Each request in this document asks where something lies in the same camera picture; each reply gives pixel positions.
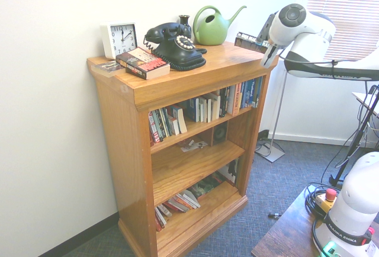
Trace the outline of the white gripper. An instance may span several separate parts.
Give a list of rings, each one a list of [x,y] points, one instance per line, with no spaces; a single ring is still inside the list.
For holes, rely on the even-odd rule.
[[[269,43],[263,59],[261,60],[261,65],[263,67],[269,67],[271,65],[277,51],[281,47],[281,40],[279,36],[280,28],[281,21],[279,19],[279,13],[276,12],[269,16],[260,32],[260,40],[265,40]]]

